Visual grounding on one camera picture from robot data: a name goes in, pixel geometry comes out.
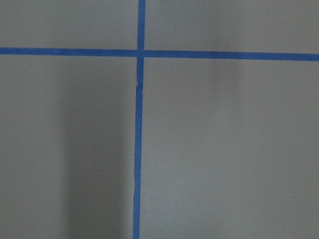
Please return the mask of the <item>brown paper table cover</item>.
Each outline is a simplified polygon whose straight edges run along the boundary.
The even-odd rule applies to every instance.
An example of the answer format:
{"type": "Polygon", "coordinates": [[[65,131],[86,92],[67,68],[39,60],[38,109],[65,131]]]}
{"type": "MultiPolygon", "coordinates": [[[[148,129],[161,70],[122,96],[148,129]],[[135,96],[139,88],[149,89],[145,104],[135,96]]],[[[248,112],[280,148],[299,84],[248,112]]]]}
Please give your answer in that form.
{"type": "Polygon", "coordinates": [[[3,0],[3,239],[316,239],[316,0],[3,0]]]}

